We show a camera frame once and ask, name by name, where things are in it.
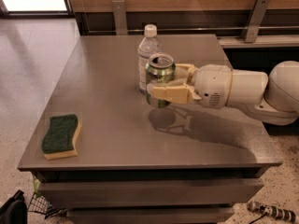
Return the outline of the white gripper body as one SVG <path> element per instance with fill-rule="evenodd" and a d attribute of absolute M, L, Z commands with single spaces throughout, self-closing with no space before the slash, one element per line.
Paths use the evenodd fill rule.
<path fill-rule="evenodd" d="M 202 107 L 220 109 L 226 105 L 233 79 L 233 70 L 225 65 L 208 64 L 192 76 L 196 97 Z"/>

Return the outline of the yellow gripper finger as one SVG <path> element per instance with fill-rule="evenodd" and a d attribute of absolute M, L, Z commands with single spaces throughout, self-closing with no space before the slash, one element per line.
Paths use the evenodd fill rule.
<path fill-rule="evenodd" d="M 165 86 L 164 84 L 150 83 L 147 86 L 147 92 L 152 98 L 181 105 L 202 100 L 202 97 L 195 92 L 194 87 L 187 84 Z"/>
<path fill-rule="evenodd" d="M 177 63 L 175 69 L 175 79 L 185 78 L 188 82 L 192 81 L 192 77 L 198 68 L 189 63 Z"/>

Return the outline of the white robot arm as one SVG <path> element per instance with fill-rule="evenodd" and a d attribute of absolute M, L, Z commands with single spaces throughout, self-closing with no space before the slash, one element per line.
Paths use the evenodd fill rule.
<path fill-rule="evenodd" d="M 172 81 L 147 85 L 151 98 L 206 108 L 236 108 L 250 118 L 288 125 L 299 118 L 299 62 L 277 64 L 270 73 L 226 65 L 180 63 Z"/>

